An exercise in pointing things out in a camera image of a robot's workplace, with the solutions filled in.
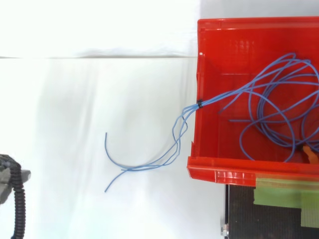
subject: white table surface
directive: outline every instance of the white table surface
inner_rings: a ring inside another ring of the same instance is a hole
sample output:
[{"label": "white table surface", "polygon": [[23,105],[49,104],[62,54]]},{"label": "white table surface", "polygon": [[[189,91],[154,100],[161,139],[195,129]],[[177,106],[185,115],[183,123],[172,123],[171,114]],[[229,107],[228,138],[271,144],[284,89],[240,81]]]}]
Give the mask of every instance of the white table surface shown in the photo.
[{"label": "white table surface", "polygon": [[197,56],[201,18],[315,15],[318,0],[0,0],[0,56]]},{"label": "white table surface", "polygon": [[[186,169],[194,116],[168,167],[120,173],[172,143],[170,130],[196,96],[196,58],[0,61],[0,151],[32,171],[26,239],[220,239],[224,186]],[[13,232],[14,200],[0,207]]]}]

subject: coiled blue wire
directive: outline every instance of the coiled blue wire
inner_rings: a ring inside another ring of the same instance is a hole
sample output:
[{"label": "coiled blue wire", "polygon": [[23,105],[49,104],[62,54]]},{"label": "coiled blue wire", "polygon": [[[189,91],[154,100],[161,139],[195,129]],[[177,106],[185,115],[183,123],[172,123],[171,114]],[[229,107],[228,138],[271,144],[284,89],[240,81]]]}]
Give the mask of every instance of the coiled blue wire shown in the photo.
[{"label": "coiled blue wire", "polygon": [[[289,70],[290,68],[292,69],[292,67],[294,67],[293,71],[291,71],[288,74],[282,75],[283,71],[285,70]],[[304,69],[311,69],[311,73],[299,73],[300,71],[304,70]],[[261,81],[262,79],[265,79],[266,77],[271,77],[272,79],[270,80],[270,82],[268,83],[264,83],[264,84],[259,84],[257,85],[257,83],[259,81]],[[312,77],[312,78],[316,78],[316,82],[304,82],[304,81],[294,81],[294,78],[300,78],[300,77]],[[303,99],[299,100],[298,102],[296,102],[295,104],[293,104],[292,106],[286,108],[286,109],[279,109],[273,102],[271,102],[268,97],[271,94],[271,92],[279,85],[283,85],[283,84],[295,84],[295,85],[313,85],[313,86],[318,86],[318,89],[314,92],[312,92],[311,94],[309,94],[308,96],[304,97]],[[255,89],[257,88],[264,88],[262,94],[259,94],[257,92],[254,92]],[[274,62],[272,62],[271,64],[269,64],[267,67],[265,67],[251,82],[247,83],[246,85],[240,87],[237,90],[234,91],[228,91],[225,93],[222,93],[218,96],[215,96],[213,98],[211,98],[210,100],[207,101],[203,101],[202,102],[202,106],[207,106],[210,104],[213,104],[217,101],[223,100],[227,97],[231,97],[231,96],[235,96],[234,99],[232,99],[222,110],[225,110],[226,108],[228,108],[230,105],[232,105],[243,93],[247,93],[249,94],[248,97],[248,111],[249,111],[249,119],[231,119],[230,121],[232,122],[247,122],[248,125],[243,129],[243,131],[240,134],[239,137],[239,144],[240,144],[240,148],[243,151],[243,153],[247,156],[247,158],[254,160],[244,149],[243,144],[242,144],[242,139],[243,139],[243,135],[244,133],[247,131],[248,128],[254,126],[260,133],[262,133],[263,135],[265,135],[271,142],[281,146],[281,147],[286,147],[286,148],[291,148],[291,154],[287,157],[287,159],[284,162],[288,162],[294,155],[296,147],[300,146],[300,145],[304,145],[307,144],[313,151],[315,152],[319,152],[319,140],[311,140],[311,138],[313,138],[318,132],[319,132],[319,127],[313,131],[309,136],[305,136],[305,122],[307,119],[307,116],[309,114],[310,111],[312,111],[313,109],[319,107],[319,104],[317,104],[317,101],[319,99],[319,74],[316,70],[316,68],[311,64],[310,60],[300,60],[296,58],[296,54],[295,53],[288,53],[280,58],[278,58],[277,60],[275,60]],[[251,99],[252,96],[258,96],[260,98],[258,105],[257,105],[257,115],[256,115],[256,119],[253,117],[252,114],[252,109],[251,109]],[[314,101],[313,103],[307,108],[305,109],[305,111],[296,116],[293,117],[291,119],[287,118],[286,115],[284,114],[285,112],[297,107],[298,105],[300,105],[302,102],[311,99],[312,97],[314,97]],[[270,114],[270,115],[265,115],[264,114],[264,108],[266,103],[269,103],[277,112]],[[117,175],[108,185],[108,187],[106,188],[105,192],[107,192],[107,190],[110,188],[110,186],[112,185],[112,183],[118,178],[120,177],[122,174],[126,173],[126,172],[139,172],[139,171],[146,171],[146,170],[152,170],[152,169],[156,169],[156,168],[160,168],[163,166],[168,166],[170,164],[172,164],[176,158],[180,155],[180,139],[181,137],[186,133],[187,129],[188,129],[188,125],[187,125],[187,119],[190,117],[190,115],[192,113],[194,113],[196,110],[199,109],[199,105],[198,104],[194,104],[188,107],[185,107],[182,110],[182,113],[179,117],[177,117],[173,128],[171,130],[172,133],[172,137],[174,140],[174,144],[158,159],[150,162],[150,163],[146,163],[146,164],[142,164],[139,166],[125,166],[122,164],[119,164],[117,162],[115,162],[109,155],[108,150],[107,150],[107,133],[105,134],[105,142],[104,142],[104,146],[105,146],[105,151],[106,154],[108,156],[108,158],[117,166],[121,167],[122,172]],[[271,117],[274,116],[281,116],[283,118],[283,120],[271,120]],[[291,123],[302,119],[302,123],[301,123],[301,136],[302,138],[296,138],[295,133],[293,131],[292,125]],[[178,122],[181,121],[181,126],[179,128],[178,134],[175,135],[175,130],[177,127]],[[276,124],[276,123],[286,123],[289,130],[290,130],[290,135],[284,135],[282,133],[279,133],[273,129],[271,129],[268,124]]]}]

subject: green tape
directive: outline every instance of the green tape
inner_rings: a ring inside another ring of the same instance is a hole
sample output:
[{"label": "green tape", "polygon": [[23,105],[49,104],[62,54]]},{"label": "green tape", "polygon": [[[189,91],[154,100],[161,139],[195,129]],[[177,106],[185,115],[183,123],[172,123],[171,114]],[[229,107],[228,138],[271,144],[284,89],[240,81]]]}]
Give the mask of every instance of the green tape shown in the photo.
[{"label": "green tape", "polygon": [[299,190],[260,187],[254,190],[254,204],[284,208],[301,208]]},{"label": "green tape", "polygon": [[319,182],[256,179],[254,204],[301,208],[301,226],[319,228]]},{"label": "green tape", "polygon": [[301,226],[319,228],[319,193],[301,193]]}]

